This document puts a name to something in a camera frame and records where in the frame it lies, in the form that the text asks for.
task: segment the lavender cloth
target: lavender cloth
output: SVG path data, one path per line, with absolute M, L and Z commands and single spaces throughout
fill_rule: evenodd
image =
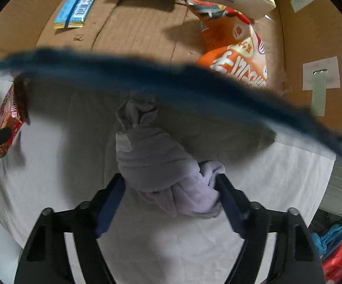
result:
M 222 208 L 214 185 L 225 167 L 218 161 L 199 165 L 168 133 L 151 126 L 156 115 L 154 103 L 134 99 L 117 110 L 123 127 L 116 134 L 121 175 L 147 202 L 172 216 L 218 216 Z

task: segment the barcode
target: barcode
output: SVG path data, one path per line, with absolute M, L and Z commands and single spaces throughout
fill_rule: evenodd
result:
M 83 16 L 88 8 L 89 4 L 81 4 L 75 11 L 76 16 Z

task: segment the screw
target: screw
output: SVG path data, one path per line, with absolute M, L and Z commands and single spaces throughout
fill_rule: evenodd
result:
M 251 206 L 251 208 L 254 208 L 254 209 L 261 209 L 262 208 L 262 205 L 259 204 L 258 202 L 251 202 L 250 206 Z
M 47 207 L 47 208 L 45 208 L 45 209 L 42 211 L 42 215 L 48 216 L 48 215 L 51 215 L 53 212 L 54 212 L 54 211 L 52 210 L 52 208 Z
M 289 208 L 288 212 L 291 213 L 294 216 L 297 216 L 297 215 L 300 214 L 299 211 L 296 208 L 293 208 L 293 207 Z
M 87 209 L 91 203 L 89 201 L 82 202 L 79 207 L 80 209 Z

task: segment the cardboard box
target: cardboard box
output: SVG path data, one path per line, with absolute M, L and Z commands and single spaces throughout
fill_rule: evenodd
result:
M 96 0 L 85 26 L 54 30 L 65 0 L 11 0 L 0 13 L 0 57 L 34 47 L 71 47 L 140 56 L 165 63 L 195 62 L 203 53 L 200 22 L 174 0 Z M 294 11 L 292 0 L 255 22 L 266 51 L 271 88 L 310 107 L 302 90 L 303 64 L 337 56 L 341 87 L 327 90 L 324 124 L 342 132 L 342 15 L 329 0 Z

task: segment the blue snack packet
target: blue snack packet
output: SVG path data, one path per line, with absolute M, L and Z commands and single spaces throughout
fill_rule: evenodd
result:
M 54 29 L 82 27 L 95 0 L 67 0 L 54 20 Z

